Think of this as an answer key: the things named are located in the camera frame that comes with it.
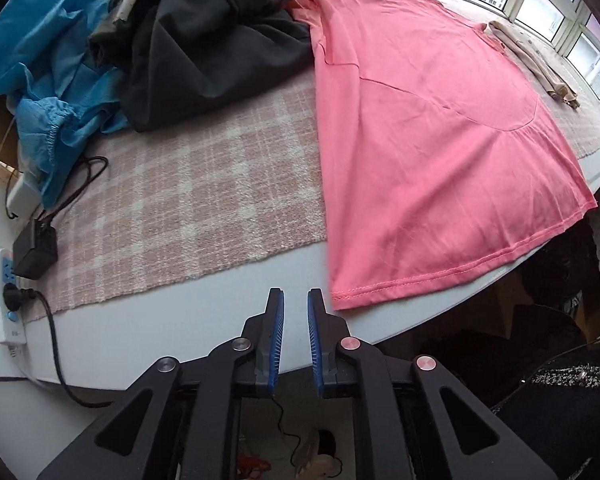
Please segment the person's right forearm sleeve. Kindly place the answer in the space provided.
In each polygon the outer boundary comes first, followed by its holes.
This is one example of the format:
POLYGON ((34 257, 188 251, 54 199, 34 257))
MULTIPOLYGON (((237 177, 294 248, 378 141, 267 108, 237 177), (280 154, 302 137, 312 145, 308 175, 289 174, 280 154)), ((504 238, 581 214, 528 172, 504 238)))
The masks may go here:
POLYGON ((600 479, 600 350, 543 367, 492 412, 559 479, 600 479))

